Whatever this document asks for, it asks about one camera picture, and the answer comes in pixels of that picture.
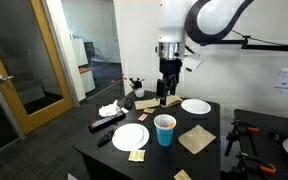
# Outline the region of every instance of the black cable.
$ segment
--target black cable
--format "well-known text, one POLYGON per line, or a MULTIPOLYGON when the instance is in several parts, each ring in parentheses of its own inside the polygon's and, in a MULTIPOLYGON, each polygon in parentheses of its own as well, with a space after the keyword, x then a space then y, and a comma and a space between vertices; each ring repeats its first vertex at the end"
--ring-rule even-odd
MULTIPOLYGON (((231 31, 236 33, 236 34, 238 34, 238 35, 240 35, 240 36, 242 36, 243 38, 246 38, 246 36, 243 35, 242 33, 234 31, 233 29, 231 31)), ((279 43, 274 43, 274 42, 270 42, 270 41, 260 40, 260 39, 256 39, 256 38, 252 38, 252 37, 248 37, 248 39, 252 39, 254 41, 260 41, 260 42, 264 42, 264 43, 268 43, 268 44, 279 45, 279 46, 288 46, 287 44, 279 44, 279 43)))
POLYGON ((195 52, 189 46, 185 45, 185 49, 188 50, 188 52, 195 54, 195 52))

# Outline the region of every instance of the small cup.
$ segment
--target small cup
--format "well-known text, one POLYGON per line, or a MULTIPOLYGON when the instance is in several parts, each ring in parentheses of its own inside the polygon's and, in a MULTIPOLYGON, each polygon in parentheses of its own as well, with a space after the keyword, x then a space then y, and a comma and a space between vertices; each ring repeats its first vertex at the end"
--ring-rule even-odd
POLYGON ((137 98, 142 98, 144 96, 145 90, 142 88, 136 89, 135 90, 135 95, 137 98))
POLYGON ((173 130, 176 126, 176 119, 167 114, 161 114, 154 118, 156 126, 157 140, 161 146, 169 146, 172 143, 173 130))

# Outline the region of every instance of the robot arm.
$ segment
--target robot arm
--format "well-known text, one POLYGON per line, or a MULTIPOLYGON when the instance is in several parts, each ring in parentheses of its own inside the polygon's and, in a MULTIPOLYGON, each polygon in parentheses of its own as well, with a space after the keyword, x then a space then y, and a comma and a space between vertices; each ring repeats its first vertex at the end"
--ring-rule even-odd
MULTIPOLYGON (((162 0, 157 53, 163 78, 157 81, 156 91, 161 104, 166 104, 169 91, 171 95, 175 94, 184 58, 186 35, 202 45, 207 40, 223 39, 252 1, 199 0, 192 6, 191 0, 162 0)), ((203 62, 203 58, 192 55, 187 58, 187 62, 184 61, 189 70, 194 70, 203 62)))

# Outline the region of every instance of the yellow sticky note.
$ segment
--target yellow sticky note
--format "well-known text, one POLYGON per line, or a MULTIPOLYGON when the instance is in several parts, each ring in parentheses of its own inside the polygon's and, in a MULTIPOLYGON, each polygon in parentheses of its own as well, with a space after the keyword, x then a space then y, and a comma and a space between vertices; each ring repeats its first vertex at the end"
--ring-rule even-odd
POLYGON ((186 172, 182 169, 180 172, 178 172, 174 178, 176 180, 192 180, 187 174, 186 172))
POLYGON ((146 112, 146 113, 153 113, 155 111, 155 109, 150 109, 150 108, 145 108, 144 109, 144 112, 146 112))
POLYGON ((133 150, 128 157, 129 161, 143 162, 145 150, 133 150))

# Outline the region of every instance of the wall outlet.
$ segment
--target wall outlet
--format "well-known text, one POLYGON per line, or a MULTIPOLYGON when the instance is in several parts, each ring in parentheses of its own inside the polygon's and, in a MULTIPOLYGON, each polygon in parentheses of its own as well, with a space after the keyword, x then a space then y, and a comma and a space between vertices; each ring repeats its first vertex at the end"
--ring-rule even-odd
POLYGON ((275 83, 275 88, 288 89, 288 69, 281 69, 275 83))

